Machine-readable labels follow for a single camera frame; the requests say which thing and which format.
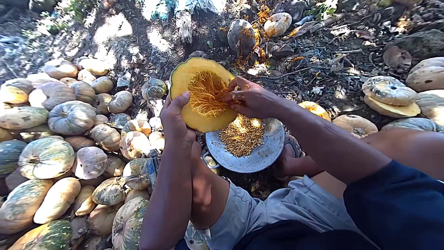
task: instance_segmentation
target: person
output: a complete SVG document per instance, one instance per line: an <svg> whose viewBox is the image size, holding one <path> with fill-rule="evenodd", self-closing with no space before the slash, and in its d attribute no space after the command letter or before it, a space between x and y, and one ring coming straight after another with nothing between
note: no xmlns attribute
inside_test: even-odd
<svg viewBox="0 0 444 250"><path fill-rule="evenodd" d="M167 98L161 112L165 149L140 249L178 249L189 220L212 250L443 246L444 184L436 180L444 177L443 134L394 129L360 140L243 78L229 89L225 99L232 108L250 118L279 119L297 139L287 137L275 175L306 175L265 201L252 198L200 159L195 131L180 115L189 92ZM321 174L324 182L335 180L339 198L313 181Z"/></svg>

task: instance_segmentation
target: stone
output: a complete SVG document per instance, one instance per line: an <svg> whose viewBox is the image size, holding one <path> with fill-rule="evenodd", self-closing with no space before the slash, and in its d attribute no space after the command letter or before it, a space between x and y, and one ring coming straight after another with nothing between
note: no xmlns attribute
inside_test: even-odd
<svg viewBox="0 0 444 250"><path fill-rule="evenodd" d="M444 56L444 32L438 29L419 31L388 42L384 51L392 46L407 50L418 59Z"/></svg>

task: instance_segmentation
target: metal bowl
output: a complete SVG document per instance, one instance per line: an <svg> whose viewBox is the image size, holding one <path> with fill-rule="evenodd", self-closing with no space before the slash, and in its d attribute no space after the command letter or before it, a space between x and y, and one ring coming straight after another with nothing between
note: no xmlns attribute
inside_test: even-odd
<svg viewBox="0 0 444 250"><path fill-rule="evenodd" d="M256 146L248 157L235 157L230 152L225 152L224 144L220 141L220 130L205 134L209 153L219 165L237 173L254 173L266 169L281 155L285 131L284 125L277 119L269 118L262 122L265 124L262 139L264 144L262 147Z"/></svg>

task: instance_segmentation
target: sleeve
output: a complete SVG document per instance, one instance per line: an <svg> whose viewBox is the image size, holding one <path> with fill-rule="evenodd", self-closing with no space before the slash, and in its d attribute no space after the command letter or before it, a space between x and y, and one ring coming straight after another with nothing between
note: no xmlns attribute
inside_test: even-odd
<svg viewBox="0 0 444 250"><path fill-rule="evenodd" d="M392 161L345 189L356 226L381 249L444 246L444 184Z"/></svg>

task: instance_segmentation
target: hand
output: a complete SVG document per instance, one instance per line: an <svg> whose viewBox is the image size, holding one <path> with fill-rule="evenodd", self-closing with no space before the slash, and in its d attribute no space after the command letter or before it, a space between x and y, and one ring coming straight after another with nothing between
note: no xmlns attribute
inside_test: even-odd
<svg viewBox="0 0 444 250"><path fill-rule="evenodd" d="M241 90L235 90L236 86L241 87ZM234 78L228 88L231 92L224 96L224 101L231 103L232 109L249 118L276 118L282 102L277 95L242 77Z"/></svg>
<svg viewBox="0 0 444 250"><path fill-rule="evenodd" d="M186 91L182 95L171 101L170 95L166 97L165 104L160 112L165 142L190 142L196 140L196 132L188 128L183 121L182 108L190 101L190 92Z"/></svg>

